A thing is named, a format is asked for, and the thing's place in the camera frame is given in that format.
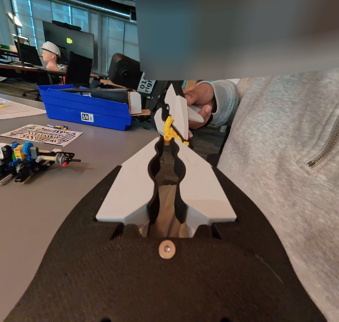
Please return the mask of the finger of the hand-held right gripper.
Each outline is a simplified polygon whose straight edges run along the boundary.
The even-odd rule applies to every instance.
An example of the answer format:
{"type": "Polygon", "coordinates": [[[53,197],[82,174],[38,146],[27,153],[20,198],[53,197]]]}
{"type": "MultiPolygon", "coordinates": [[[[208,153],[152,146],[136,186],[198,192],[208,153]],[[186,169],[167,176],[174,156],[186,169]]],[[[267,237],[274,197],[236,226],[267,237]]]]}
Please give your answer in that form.
{"type": "Polygon", "coordinates": [[[162,110],[162,108],[159,108],[154,113],[154,128],[161,136],[164,136],[165,121],[162,119],[162,110]]]}
{"type": "Polygon", "coordinates": [[[165,95],[165,104],[168,105],[169,115],[174,119],[172,126],[183,139],[189,138],[188,105],[185,97],[176,94],[171,84],[165,95]]]}

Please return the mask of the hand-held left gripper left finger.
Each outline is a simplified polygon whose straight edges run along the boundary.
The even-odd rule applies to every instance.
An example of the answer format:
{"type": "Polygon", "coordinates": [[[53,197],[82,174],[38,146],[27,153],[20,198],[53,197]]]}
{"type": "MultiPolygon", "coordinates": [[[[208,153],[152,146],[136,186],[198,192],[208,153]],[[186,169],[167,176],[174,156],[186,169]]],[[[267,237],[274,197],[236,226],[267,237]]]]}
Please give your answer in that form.
{"type": "Polygon", "coordinates": [[[118,166],[117,176],[108,191],[96,220],[134,224],[143,237],[159,215],[159,189],[162,136],[155,138],[118,166]]]}

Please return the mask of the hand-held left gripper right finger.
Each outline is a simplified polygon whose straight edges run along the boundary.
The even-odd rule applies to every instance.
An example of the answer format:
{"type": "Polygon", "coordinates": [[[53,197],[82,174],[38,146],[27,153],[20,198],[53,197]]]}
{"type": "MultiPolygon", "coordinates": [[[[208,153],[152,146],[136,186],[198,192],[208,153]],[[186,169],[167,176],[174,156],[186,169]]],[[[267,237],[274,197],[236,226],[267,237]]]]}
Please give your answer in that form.
{"type": "Polygon", "coordinates": [[[192,238],[201,225],[234,222],[237,218],[212,166],[177,138],[171,139],[178,176],[175,216],[192,238]]]}

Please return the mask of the yellow lego connector piece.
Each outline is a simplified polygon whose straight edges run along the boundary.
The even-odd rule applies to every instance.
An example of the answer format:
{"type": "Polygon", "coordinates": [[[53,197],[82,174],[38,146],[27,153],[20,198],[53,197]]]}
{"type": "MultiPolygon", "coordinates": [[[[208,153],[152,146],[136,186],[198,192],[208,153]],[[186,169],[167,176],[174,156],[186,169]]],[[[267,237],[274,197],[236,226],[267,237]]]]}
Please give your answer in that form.
{"type": "Polygon", "coordinates": [[[172,123],[174,121],[174,118],[172,116],[168,116],[165,123],[164,123],[164,144],[170,145],[171,139],[176,138],[177,133],[172,128],[172,123]]]}

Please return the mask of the dark grey lego piece yellow pin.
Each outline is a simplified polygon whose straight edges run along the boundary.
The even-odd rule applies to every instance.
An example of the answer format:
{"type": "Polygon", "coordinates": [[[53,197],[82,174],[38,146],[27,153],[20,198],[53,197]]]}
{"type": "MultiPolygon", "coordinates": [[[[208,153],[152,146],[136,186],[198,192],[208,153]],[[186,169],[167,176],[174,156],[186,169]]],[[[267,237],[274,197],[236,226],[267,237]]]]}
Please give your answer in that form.
{"type": "Polygon", "coordinates": [[[158,187],[165,185],[176,185],[178,176],[174,171],[174,158],[172,156],[171,146],[164,144],[163,136],[159,137],[155,145],[156,158],[159,161],[159,171],[155,176],[158,187]]]}

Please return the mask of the person's right forearm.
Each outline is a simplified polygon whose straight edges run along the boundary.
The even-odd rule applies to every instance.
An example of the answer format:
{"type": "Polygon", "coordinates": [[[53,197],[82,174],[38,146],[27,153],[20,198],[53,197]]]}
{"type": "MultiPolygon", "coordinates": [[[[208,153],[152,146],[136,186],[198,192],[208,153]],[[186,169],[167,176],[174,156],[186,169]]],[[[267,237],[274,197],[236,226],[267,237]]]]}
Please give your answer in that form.
{"type": "Polygon", "coordinates": [[[231,80],[201,81],[197,85],[209,84],[214,91],[216,111],[212,112],[211,124],[215,127],[231,125],[239,104],[236,84],[231,80]]]}

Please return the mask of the multicoloured lego vehicle model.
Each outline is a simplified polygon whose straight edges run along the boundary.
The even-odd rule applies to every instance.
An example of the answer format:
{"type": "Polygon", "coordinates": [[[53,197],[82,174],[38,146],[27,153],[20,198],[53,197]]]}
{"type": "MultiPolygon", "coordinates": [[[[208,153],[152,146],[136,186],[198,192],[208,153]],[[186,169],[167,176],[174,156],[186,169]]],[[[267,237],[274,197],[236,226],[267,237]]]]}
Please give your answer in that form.
{"type": "Polygon", "coordinates": [[[4,186],[12,181],[26,183],[39,172],[46,171],[54,164],[62,167],[71,162],[79,163],[75,154],[60,149],[52,151],[40,150],[32,142],[19,144],[0,144],[0,185],[4,186]]]}

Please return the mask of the person's right hand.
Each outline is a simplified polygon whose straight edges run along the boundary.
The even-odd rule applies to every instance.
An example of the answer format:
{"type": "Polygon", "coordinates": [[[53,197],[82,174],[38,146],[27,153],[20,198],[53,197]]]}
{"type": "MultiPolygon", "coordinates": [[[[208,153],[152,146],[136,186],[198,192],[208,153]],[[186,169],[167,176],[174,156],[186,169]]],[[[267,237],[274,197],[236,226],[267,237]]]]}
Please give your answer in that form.
{"type": "Polygon", "coordinates": [[[204,119],[203,123],[189,121],[189,129],[196,130],[206,125],[206,123],[209,123],[212,113],[217,110],[217,103],[212,85],[209,83],[197,84],[184,91],[184,95],[188,105],[194,105],[200,108],[198,113],[204,119]]]}

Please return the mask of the large black monitor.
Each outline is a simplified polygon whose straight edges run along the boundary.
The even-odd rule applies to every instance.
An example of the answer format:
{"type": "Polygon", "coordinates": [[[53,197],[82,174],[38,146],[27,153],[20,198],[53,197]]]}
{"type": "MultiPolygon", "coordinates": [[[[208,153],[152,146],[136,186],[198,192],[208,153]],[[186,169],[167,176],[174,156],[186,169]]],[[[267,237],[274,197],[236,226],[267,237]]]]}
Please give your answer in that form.
{"type": "Polygon", "coordinates": [[[68,29],[49,23],[42,22],[46,41],[55,44],[61,51],[61,57],[68,62],[70,52],[94,59],[94,35],[87,32],[68,29]]]}

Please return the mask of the blue plastic bin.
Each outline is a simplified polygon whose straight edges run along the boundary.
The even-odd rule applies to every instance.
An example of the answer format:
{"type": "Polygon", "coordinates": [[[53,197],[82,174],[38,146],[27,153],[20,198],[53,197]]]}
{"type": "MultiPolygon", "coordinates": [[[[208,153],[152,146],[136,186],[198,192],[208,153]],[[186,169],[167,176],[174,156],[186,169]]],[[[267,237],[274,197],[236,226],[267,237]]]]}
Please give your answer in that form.
{"type": "Polygon", "coordinates": [[[125,131],[136,118],[130,115],[127,104],[57,91],[72,89],[73,85],[37,87],[50,119],[125,131]]]}

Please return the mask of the mannequin head with white helmet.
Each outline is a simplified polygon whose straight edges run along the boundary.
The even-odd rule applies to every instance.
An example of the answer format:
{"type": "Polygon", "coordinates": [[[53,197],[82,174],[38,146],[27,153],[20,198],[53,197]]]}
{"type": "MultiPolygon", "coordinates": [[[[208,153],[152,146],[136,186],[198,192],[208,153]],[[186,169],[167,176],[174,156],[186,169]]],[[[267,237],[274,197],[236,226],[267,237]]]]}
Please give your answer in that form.
{"type": "Polygon", "coordinates": [[[57,61],[60,57],[60,49],[49,41],[46,41],[40,49],[42,50],[42,58],[44,62],[47,63],[46,69],[59,72],[60,70],[57,65],[57,61]]]}

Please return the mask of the person's grey zip hoodie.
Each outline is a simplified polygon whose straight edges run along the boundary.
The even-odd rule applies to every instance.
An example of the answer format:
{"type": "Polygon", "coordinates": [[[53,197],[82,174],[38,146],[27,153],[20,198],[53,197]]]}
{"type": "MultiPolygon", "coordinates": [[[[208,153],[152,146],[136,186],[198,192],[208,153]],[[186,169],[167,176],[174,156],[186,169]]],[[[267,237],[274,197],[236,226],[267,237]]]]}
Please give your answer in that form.
{"type": "Polygon", "coordinates": [[[258,77],[218,169],[265,214],[328,321],[339,313],[338,68],[258,77]]]}

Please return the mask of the small dark monitor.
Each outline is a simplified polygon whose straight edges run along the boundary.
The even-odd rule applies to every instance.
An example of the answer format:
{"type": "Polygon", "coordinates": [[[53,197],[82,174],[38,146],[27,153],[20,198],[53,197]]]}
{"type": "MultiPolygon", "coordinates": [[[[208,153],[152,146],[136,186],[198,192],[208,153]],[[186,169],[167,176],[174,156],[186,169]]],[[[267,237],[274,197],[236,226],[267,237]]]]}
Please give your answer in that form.
{"type": "Polygon", "coordinates": [[[34,46],[20,43],[20,50],[22,62],[43,67],[38,51],[34,46]]]}

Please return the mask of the wooden background desk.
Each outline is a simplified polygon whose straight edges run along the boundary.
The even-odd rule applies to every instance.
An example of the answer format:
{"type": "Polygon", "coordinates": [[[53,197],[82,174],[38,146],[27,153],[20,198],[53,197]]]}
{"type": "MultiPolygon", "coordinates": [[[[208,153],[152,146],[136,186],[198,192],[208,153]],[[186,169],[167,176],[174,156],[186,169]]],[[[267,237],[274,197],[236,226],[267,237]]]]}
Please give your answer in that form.
{"type": "MultiPolygon", "coordinates": [[[[19,70],[19,71],[30,71],[30,72],[41,72],[41,73],[52,73],[52,74],[59,74],[61,76],[65,76],[66,75],[66,70],[60,70],[60,71],[53,71],[53,70],[49,70],[46,69],[45,67],[41,67],[41,66],[23,66],[23,65],[19,65],[19,64],[7,64],[7,63],[0,63],[0,68],[1,69],[7,69],[7,70],[19,70]]],[[[103,80],[109,80],[108,76],[103,75],[103,74],[90,74],[91,78],[94,79],[103,79],[103,80]]]]}

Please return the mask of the white and yellow paper sheet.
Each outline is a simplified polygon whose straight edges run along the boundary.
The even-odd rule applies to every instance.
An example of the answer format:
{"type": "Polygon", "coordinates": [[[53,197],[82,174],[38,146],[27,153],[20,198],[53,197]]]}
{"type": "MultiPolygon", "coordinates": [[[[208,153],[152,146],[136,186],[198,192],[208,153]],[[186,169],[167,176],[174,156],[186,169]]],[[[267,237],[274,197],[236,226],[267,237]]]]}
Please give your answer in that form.
{"type": "Polygon", "coordinates": [[[45,110],[0,98],[0,119],[46,114],[45,110]]]}

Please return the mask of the zebra striped paper sheet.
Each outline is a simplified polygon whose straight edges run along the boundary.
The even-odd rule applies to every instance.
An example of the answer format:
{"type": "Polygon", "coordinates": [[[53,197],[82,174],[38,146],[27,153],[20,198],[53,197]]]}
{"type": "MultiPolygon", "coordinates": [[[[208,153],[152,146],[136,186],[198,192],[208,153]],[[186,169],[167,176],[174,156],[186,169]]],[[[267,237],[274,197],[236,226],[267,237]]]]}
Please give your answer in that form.
{"type": "Polygon", "coordinates": [[[80,135],[82,135],[82,132],[30,124],[7,133],[3,133],[0,136],[11,140],[22,140],[33,143],[65,147],[70,142],[77,139],[80,135]]]}

